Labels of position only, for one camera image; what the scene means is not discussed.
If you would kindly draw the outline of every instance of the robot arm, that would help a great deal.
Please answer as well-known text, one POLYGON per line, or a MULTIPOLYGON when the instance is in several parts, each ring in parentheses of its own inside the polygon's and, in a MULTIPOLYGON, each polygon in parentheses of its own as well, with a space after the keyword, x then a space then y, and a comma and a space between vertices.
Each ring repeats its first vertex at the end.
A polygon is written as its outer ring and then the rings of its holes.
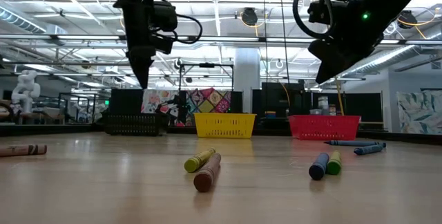
POLYGON ((319 0, 312 2, 309 21, 329 25, 326 33, 312 32, 302 22, 294 0, 296 23, 316 40, 309 51, 322 61, 316 82, 323 83, 369 56, 384 38, 383 31, 411 0, 319 0))
POLYGON ((117 0, 114 7, 123 10, 128 45, 126 56, 143 89, 147 88, 148 70, 153 63, 151 57, 157 51, 169 54, 173 42, 194 44, 202 35, 202 26, 197 19, 177 15, 175 7, 166 0, 117 0), (179 40, 175 32, 177 17, 194 20, 200 27, 198 36, 189 41, 179 40), (173 35, 166 36, 159 31, 171 32, 173 35))

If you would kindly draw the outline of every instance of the blue crayon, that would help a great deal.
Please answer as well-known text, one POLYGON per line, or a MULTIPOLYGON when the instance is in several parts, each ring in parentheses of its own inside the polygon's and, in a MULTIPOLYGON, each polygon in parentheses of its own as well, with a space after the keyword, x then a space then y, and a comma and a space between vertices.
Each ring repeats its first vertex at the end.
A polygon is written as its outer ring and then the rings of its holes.
POLYGON ((329 155, 327 153, 321 153, 311 165, 309 174, 311 179, 320 180, 327 171, 327 163, 329 162, 329 155))
POLYGON ((386 143, 379 143, 379 142, 364 142, 364 141, 340 141, 340 140, 332 140, 332 141, 326 141, 324 144, 330 144, 330 145, 341 145, 341 146, 356 146, 356 147, 366 147, 370 145, 377 145, 381 144, 386 148, 386 143))
POLYGON ((356 155, 365 155, 365 154, 382 151, 382 149, 384 149, 384 147, 381 144, 377 144, 377 145, 370 145, 368 147, 356 148, 354 150, 354 153, 356 153, 356 155))

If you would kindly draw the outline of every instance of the plastic basket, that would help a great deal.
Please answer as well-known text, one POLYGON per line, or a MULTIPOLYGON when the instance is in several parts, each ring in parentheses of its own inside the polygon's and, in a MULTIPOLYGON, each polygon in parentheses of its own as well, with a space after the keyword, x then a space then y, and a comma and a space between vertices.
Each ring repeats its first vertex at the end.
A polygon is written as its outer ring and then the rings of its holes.
POLYGON ((360 116, 292 115, 291 134, 300 140, 354 140, 360 116))
POLYGON ((200 138, 250 138, 256 114, 194 113, 200 138))
POLYGON ((111 135, 158 136, 163 132, 161 116, 155 113, 108 114, 104 119, 104 131, 111 135))

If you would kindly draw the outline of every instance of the green crayon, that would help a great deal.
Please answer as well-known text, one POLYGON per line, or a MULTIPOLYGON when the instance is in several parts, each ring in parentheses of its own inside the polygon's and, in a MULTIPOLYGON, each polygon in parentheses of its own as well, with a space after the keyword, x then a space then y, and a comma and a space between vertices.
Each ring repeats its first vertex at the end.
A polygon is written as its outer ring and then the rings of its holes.
POLYGON ((194 155, 194 157, 189 158, 184 163, 184 169, 189 173, 197 171, 199 168, 201 168, 207 162, 207 160, 214 153, 216 153, 216 150, 214 148, 210 148, 206 151, 203 151, 203 152, 200 152, 200 153, 194 155))
POLYGON ((333 154, 330 156, 330 160, 327 164, 327 173, 330 175, 337 175, 342 167, 343 164, 340 161, 340 152, 333 151, 333 154))

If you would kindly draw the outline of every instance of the brown crayon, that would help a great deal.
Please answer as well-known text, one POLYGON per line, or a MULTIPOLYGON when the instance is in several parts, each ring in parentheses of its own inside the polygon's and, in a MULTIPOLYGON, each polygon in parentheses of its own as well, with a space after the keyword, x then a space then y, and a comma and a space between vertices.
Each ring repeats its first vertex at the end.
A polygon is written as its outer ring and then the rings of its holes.
POLYGON ((0 157, 43 155, 46 154, 47 150, 47 145, 12 145, 8 147, 0 147, 0 157))
POLYGON ((193 179, 193 184, 199 192, 208 192, 215 181, 215 176, 220 169, 221 155, 215 153, 210 157, 207 164, 201 168, 193 179))

